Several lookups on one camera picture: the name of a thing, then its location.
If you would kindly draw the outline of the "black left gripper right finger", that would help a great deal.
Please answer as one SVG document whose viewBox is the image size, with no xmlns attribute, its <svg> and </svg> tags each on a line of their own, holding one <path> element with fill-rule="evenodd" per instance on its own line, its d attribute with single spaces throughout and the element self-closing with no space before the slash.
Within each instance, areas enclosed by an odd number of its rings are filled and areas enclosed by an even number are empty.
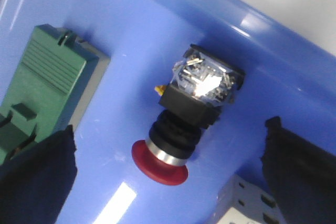
<svg viewBox="0 0 336 224">
<path fill-rule="evenodd" d="M 265 121 L 261 157 L 267 185 L 287 223 L 335 223 L 335 156 L 284 128 Z"/>
</svg>

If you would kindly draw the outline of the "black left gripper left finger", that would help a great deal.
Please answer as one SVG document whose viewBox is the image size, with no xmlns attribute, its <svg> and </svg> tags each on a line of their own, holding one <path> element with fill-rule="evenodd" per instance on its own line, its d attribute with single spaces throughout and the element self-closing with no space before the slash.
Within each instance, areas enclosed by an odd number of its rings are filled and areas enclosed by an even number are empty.
<svg viewBox="0 0 336 224">
<path fill-rule="evenodd" d="M 72 125 L 1 165 L 1 223 L 55 223 L 77 176 Z"/>
</svg>

